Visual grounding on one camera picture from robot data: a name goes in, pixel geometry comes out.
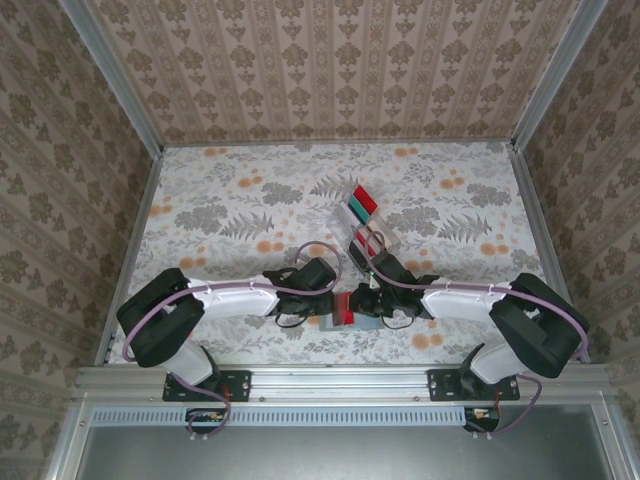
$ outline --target floral tablecloth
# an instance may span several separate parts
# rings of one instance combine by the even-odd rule
[[[164,152],[129,295],[175,266],[212,280],[291,266],[302,243],[335,242],[326,220],[356,182],[378,202],[414,274],[486,283],[542,276],[505,144],[182,147]],[[361,277],[341,253],[336,291],[347,291]],[[307,255],[337,266],[323,247]],[[317,318],[283,330],[261,317],[201,321],[192,335],[220,364],[457,363],[498,338],[493,327],[447,319],[325,332]],[[122,342],[119,329],[110,363],[123,362]]]

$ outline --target aluminum frame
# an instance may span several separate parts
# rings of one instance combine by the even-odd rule
[[[162,173],[162,165],[164,159],[160,158],[158,161],[153,162],[151,165],[151,171],[147,177],[147,184],[140,200],[140,208],[138,209],[138,215],[136,221],[133,224],[131,230],[131,238],[129,239],[129,245],[127,247],[127,253],[125,254],[124,261],[122,262],[122,270],[120,270],[120,276],[118,277],[118,283],[116,289],[113,292],[113,298],[111,299],[111,305],[109,306],[109,312],[107,312],[107,321],[105,322],[104,330],[102,331],[102,337],[100,338],[100,345],[94,360],[94,365],[102,365],[105,363],[109,345],[113,340],[113,335],[118,328],[118,322],[116,319],[116,312],[120,305],[124,303],[129,290],[129,283],[131,282],[131,276],[136,268],[136,258],[138,257],[138,251],[140,250],[140,243],[142,242],[142,236],[144,234],[144,227],[147,224],[149,218],[149,211],[153,204],[153,196],[156,193],[158,182],[160,181],[160,174]]]
[[[549,65],[513,132],[512,139],[520,150],[524,150],[531,140],[533,132],[551,105],[553,97],[560,89],[606,5],[607,0],[582,0],[578,4],[567,30],[562,35]]]
[[[403,408],[491,405],[492,402],[437,402],[429,400],[427,370],[453,365],[411,366],[242,366],[252,372],[249,405],[271,407],[390,407]],[[136,365],[108,365],[80,370],[71,408],[54,452],[48,480],[75,479],[98,407],[130,406],[162,408],[185,406],[183,402],[163,402],[166,371],[141,369]],[[639,478],[636,458],[629,450],[630,438],[616,417],[614,391],[605,365],[567,365],[557,379],[540,378],[544,394],[541,405],[591,405],[599,425],[598,433],[611,471],[616,479]],[[526,405],[535,385],[520,382],[521,399],[509,402]],[[203,402],[198,406],[219,406]]]
[[[111,91],[118,99],[118,103],[129,117],[149,155],[154,162],[158,161],[162,156],[162,136],[136,95],[126,70],[122,68],[113,53],[100,28],[100,22],[94,18],[91,9],[84,0],[60,0],[60,4],[80,34],[80,38],[87,46],[91,57],[100,68]]]

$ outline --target red block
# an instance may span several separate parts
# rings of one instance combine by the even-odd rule
[[[378,208],[378,204],[373,201],[371,195],[367,193],[362,185],[358,185],[356,190],[353,192],[353,196],[360,202],[360,205],[367,211],[369,215],[373,214]]]

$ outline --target wall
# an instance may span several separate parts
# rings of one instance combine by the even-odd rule
[[[90,0],[167,144],[507,138],[577,0]]]
[[[573,299],[640,433],[640,2],[610,1],[525,156]]]
[[[0,2],[1,478],[44,471],[149,163],[56,2]]]

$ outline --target metal bracket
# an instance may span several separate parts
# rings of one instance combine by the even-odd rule
[[[251,372],[249,370],[223,370],[222,377],[217,385],[207,387],[222,397],[228,397],[230,402],[248,402],[251,394]],[[162,391],[162,400],[165,402],[211,402],[211,397],[202,393],[193,392],[180,385],[172,375],[167,375]]]
[[[429,396],[432,402],[451,401],[500,401],[520,400],[520,390],[516,377],[507,377],[495,385],[477,382],[473,397],[462,387],[462,377],[457,368],[427,371]]]

